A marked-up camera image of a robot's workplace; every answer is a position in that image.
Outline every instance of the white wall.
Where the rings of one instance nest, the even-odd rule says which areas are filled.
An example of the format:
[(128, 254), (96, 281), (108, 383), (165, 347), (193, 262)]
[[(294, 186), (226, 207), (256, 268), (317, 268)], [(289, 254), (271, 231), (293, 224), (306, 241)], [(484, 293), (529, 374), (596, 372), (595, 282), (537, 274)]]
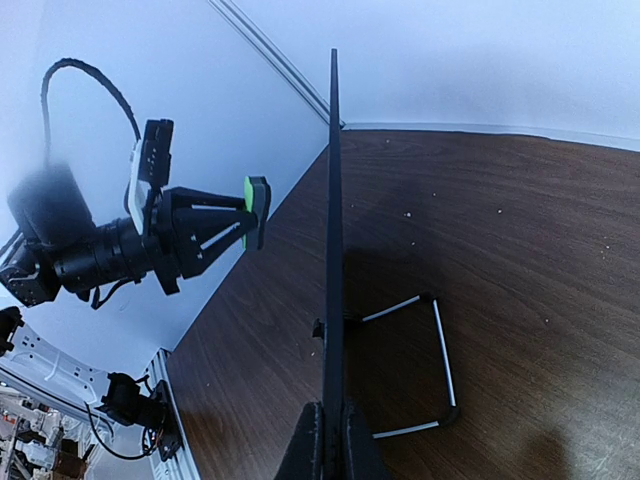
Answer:
[(632, 0), (236, 0), (349, 123), (496, 124), (640, 138)]
[[(141, 129), (148, 118), (175, 121), (170, 186), (242, 196), (245, 175), (266, 175), (275, 208), (326, 145), (326, 125), (204, 0), (6, 3), (0, 126), (13, 130), (0, 136), (2, 197), (40, 164), (40, 79), (61, 57), (107, 74)], [(7, 78), (11, 58), (20, 69)], [(125, 216), (133, 136), (116, 103), (93, 79), (66, 69), (52, 81), (50, 111), (54, 155), (70, 163), (94, 221)], [(0, 202), (0, 243), (14, 225)], [(82, 362), (137, 375), (159, 347), (176, 346), (240, 253), (236, 245), (172, 297), (149, 275), (97, 312), (61, 291), (55, 303), (23, 314)]]

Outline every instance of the wood grain surface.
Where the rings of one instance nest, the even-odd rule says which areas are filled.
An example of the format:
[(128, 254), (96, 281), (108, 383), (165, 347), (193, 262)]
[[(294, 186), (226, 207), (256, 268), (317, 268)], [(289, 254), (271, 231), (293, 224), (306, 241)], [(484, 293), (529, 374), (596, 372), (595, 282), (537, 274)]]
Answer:
[[(344, 132), (342, 149), (348, 306), (437, 293), (462, 407), (380, 440), (394, 477), (640, 478), (640, 155), (431, 132)], [(325, 163), (169, 360), (205, 479), (272, 478), (320, 394)], [(446, 411), (428, 304), (349, 329), (347, 357), (374, 431)]]

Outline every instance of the black vertical pole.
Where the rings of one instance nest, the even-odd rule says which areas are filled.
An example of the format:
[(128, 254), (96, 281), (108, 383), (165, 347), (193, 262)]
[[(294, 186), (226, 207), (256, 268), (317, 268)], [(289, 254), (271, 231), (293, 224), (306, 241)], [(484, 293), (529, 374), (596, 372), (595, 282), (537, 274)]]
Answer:
[(339, 478), (344, 409), (344, 317), (342, 250), (342, 179), (338, 51), (331, 50), (331, 109), (329, 122), (328, 216), (326, 246), (326, 318), (324, 332), (323, 479)]

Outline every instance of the white backdrop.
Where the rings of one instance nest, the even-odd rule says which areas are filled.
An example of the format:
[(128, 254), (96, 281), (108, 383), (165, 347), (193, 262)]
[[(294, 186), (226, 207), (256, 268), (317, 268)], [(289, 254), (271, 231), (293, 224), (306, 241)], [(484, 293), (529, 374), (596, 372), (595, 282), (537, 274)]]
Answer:
[[(148, 118), (175, 121), (170, 186), (242, 196), (245, 175), (265, 175), (275, 208), (326, 145), (326, 125), (205, 1), (6, 3), (0, 7), (2, 197), (40, 165), (40, 80), (62, 57), (100, 68), (142, 130)], [(323, 64), (328, 71), (328, 56)], [(125, 216), (133, 134), (115, 101), (84, 73), (65, 69), (53, 78), (50, 111), (54, 157), (71, 165), (94, 221)], [(14, 227), (1, 201), (1, 243)], [(137, 375), (159, 347), (176, 346), (240, 253), (236, 245), (205, 275), (182, 281), (182, 292), (172, 297), (148, 275), (97, 312), (61, 291), (55, 303), (23, 314), (79, 360)]]
[(433, 122), (640, 138), (632, 0), (236, 0), (350, 123)]

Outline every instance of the silver rod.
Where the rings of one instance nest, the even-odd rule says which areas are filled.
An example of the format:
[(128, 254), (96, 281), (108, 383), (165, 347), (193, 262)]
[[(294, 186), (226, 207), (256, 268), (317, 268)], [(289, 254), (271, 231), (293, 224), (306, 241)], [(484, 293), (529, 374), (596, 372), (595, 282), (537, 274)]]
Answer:
[(433, 300), (433, 311), (436, 314), (436, 323), (438, 324), (438, 335), (440, 336), (440, 346), (442, 347), (442, 358), (444, 359), (444, 369), (447, 374), (447, 386), (449, 387), (449, 401), (451, 406), (456, 406), (456, 395), (453, 391), (453, 379), (451, 378), (451, 367), (449, 366), (449, 355), (447, 353), (447, 342), (444, 340), (444, 331), (442, 330), (442, 320), (440, 320), (440, 310), (438, 310), (438, 302)]
[(386, 310), (382, 310), (381, 312), (374, 313), (373, 315), (369, 315), (368, 317), (364, 317), (362, 321), (368, 322), (369, 320), (375, 320), (376, 318), (380, 318), (384, 315), (388, 315), (391, 312), (400, 310), (401, 308), (406, 307), (407, 305), (411, 305), (412, 303), (415, 303), (419, 300), (420, 300), (420, 295), (416, 295), (415, 297), (410, 298), (409, 300), (405, 300), (404, 302), (394, 305), (393, 307), (389, 307)]
[(395, 437), (398, 435), (404, 435), (405, 433), (413, 433), (413, 432), (419, 432), (420, 430), (427, 430), (428, 428), (435, 428), (439, 425), (440, 424), (438, 422), (423, 423), (422, 425), (416, 425), (415, 427), (401, 428), (400, 430), (391, 430), (389, 432), (374, 433), (373, 438), (377, 439), (377, 438)]

